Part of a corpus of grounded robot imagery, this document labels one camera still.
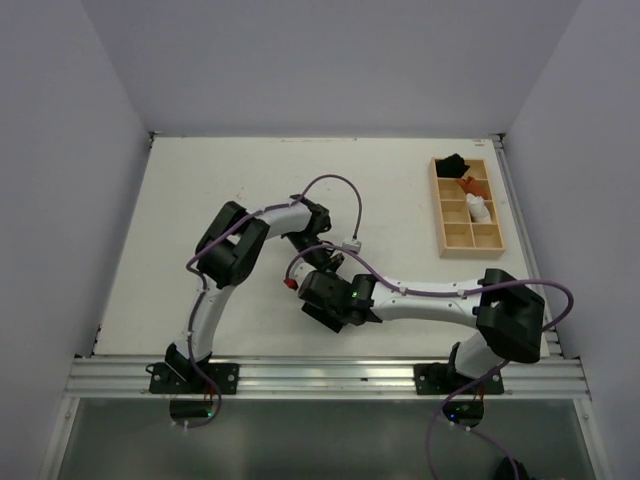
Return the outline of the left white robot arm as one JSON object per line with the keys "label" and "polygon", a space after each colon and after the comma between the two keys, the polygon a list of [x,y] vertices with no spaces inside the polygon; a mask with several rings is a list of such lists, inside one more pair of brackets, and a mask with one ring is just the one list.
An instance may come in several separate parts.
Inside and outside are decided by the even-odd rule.
{"label": "left white robot arm", "polygon": [[181,336],[165,353],[169,384],[189,393],[205,385],[215,389],[218,381],[208,367],[214,334],[232,293],[253,272],[266,241],[283,237],[302,253],[319,246],[319,236],[331,227],[329,210],[302,195],[254,212],[226,202],[186,265],[200,288]]}

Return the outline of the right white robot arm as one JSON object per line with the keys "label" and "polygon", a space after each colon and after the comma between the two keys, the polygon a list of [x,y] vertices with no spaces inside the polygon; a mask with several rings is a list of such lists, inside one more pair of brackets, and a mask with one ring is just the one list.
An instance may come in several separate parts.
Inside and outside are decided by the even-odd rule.
{"label": "right white robot arm", "polygon": [[308,316],[340,332],[346,325],[427,320],[473,329],[457,342],[446,363],[423,374],[432,387],[468,392],[481,376],[505,361],[534,364],[541,357],[544,301],[507,272],[486,270],[483,278],[447,284],[403,282],[373,274],[347,281],[309,264],[295,268],[286,285]]}

